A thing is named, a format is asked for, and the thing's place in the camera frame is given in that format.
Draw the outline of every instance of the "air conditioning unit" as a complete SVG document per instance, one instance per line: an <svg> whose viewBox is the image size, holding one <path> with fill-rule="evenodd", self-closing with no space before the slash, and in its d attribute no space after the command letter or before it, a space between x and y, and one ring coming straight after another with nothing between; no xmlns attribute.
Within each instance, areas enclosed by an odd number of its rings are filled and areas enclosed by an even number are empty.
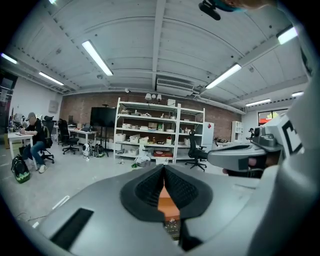
<svg viewBox="0 0 320 256"><path fill-rule="evenodd" d="M162 94L186 97L194 93L194 86L184 82L158 78L156 91Z"/></svg>

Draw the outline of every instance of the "person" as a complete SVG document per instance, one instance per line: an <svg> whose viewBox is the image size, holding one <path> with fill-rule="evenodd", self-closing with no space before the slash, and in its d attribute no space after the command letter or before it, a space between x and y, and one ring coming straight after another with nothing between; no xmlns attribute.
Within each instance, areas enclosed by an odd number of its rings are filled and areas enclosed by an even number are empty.
<svg viewBox="0 0 320 256"><path fill-rule="evenodd" d="M33 146L29 144L26 146L23 150L22 158L24 160L27 160L28 158L35 161L40 165L39 173L44 173L46 169L48 168L44 162L44 160L39 155L40 150L45 150L45 133L41 126L41 121L36 118L36 114L33 112L30 112L27 121L29 121L29 126L26 129L21 129L21 134L28 134L33 135L32 141Z"/></svg>
<svg viewBox="0 0 320 256"><path fill-rule="evenodd" d="M249 133L251 133L249 140L251 141L253 137L255 136L255 130L253 128L250 128Z"/></svg>

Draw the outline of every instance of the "monitor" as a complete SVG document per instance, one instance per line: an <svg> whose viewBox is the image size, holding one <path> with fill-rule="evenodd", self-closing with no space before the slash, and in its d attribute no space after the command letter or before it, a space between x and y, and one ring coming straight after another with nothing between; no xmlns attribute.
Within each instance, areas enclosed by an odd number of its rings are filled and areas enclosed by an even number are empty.
<svg viewBox="0 0 320 256"><path fill-rule="evenodd" d="M116 109L110 107L92 107L91 126L115 127Z"/></svg>

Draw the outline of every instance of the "gray floor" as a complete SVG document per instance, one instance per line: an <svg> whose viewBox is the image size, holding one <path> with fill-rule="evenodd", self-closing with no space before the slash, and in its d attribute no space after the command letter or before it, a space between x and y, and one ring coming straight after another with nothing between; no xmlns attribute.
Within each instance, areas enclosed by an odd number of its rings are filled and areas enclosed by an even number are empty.
<svg viewBox="0 0 320 256"><path fill-rule="evenodd" d="M54 164L46 160L48 169L40 174L35 169L30 170L31 178L19 184L11 172L11 155L9 149L0 148L0 190L12 214L31 225L41 222L41 216L52 211L52 208L65 196L72 197L88 185L116 175L132 171L132 158L122 158L124 164L114 161L113 153L109 157L90 158L86 161L80 152L75 155L67 152L63 155L62 147L56 142L49 150L54 155ZM177 163L185 166L184 161ZM207 173L220 174L222 169L207 163Z"/></svg>

